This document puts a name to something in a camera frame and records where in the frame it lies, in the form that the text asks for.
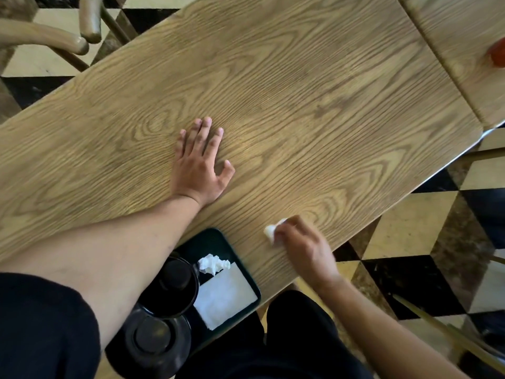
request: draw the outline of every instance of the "black pants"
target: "black pants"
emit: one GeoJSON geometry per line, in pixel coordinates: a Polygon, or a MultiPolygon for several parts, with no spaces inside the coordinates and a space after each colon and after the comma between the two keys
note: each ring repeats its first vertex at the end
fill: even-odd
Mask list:
{"type": "Polygon", "coordinates": [[[280,294],[268,307],[267,324],[265,344],[253,312],[189,358],[176,379],[373,377],[338,338],[330,316],[305,294],[280,294]]]}

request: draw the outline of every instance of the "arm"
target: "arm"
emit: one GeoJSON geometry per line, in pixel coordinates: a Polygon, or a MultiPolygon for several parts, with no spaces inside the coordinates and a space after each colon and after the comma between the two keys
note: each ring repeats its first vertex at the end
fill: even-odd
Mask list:
{"type": "Polygon", "coordinates": [[[95,313],[104,348],[186,227],[203,206],[217,199],[233,176],[228,161],[221,175],[214,173],[221,128],[204,152],[210,126],[211,119],[205,118],[195,121],[188,136],[181,131],[172,195],[167,201],[53,235],[0,264],[0,271],[37,275],[78,291],[95,313]]]}
{"type": "Polygon", "coordinates": [[[324,236],[300,217],[277,226],[298,274],[314,289],[383,379],[468,379],[438,352],[403,328],[345,280],[324,236]]]}

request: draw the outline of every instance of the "hand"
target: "hand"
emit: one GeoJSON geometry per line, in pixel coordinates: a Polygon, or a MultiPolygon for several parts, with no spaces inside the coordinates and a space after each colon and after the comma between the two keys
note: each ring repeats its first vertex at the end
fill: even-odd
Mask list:
{"type": "Polygon", "coordinates": [[[170,180],[172,195],[190,197],[198,202],[200,208],[214,202],[235,173],[228,160],[224,161],[220,175],[214,172],[223,128],[216,130],[205,148],[211,125],[210,117],[205,117],[203,121],[198,118],[194,121],[189,135],[185,130],[181,130],[175,144],[175,160],[170,180]]]}
{"type": "Polygon", "coordinates": [[[319,295],[342,280],[325,237],[300,216],[277,226],[274,235],[276,241],[284,243],[295,271],[319,295]]]}

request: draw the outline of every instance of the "chair armrest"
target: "chair armrest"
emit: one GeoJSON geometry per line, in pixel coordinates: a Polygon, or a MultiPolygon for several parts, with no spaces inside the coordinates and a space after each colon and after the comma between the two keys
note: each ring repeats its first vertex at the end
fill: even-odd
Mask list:
{"type": "Polygon", "coordinates": [[[79,0],[79,30],[90,44],[102,40],[100,7],[103,0],[79,0]]]}
{"type": "Polygon", "coordinates": [[[89,50],[86,40],[76,34],[47,25],[0,18],[0,45],[45,45],[83,55],[89,50]]]}

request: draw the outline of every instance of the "black sleeve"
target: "black sleeve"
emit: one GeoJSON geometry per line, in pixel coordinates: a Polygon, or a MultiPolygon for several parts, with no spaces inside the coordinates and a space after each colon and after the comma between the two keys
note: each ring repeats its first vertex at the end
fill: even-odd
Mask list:
{"type": "Polygon", "coordinates": [[[0,273],[0,378],[93,379],[99,360],[97,319],[77,291],[0,273]]]}

